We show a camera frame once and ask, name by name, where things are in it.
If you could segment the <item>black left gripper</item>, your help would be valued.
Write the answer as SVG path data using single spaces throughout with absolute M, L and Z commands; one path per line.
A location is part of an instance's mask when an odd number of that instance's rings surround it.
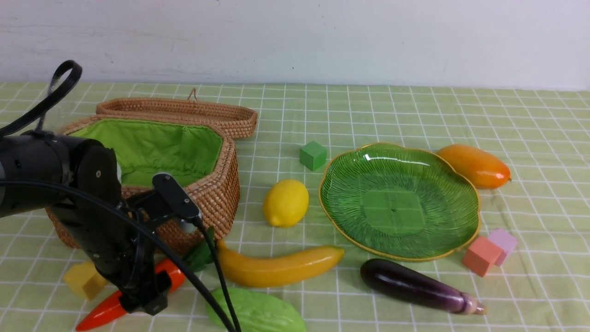
M 157 272 L 154 243 L 137 231 L 139 218 L 119 190 L 108 194 L 68 194 L 47 208 L 94 263 L 97 272 L 115 285 L 118 304 L 127 313 L 156 315 L 168 307 L 171 278 Z

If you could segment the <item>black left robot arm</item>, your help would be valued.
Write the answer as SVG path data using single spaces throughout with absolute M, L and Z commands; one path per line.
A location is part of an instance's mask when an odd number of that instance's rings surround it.
M 116 156 L 99 141 L 34 134 L 1 139 L 1 216 L 48 208 L 97 272 L 122 292 L 128 313 L 168 307 L 171 280 L 122 198 Z

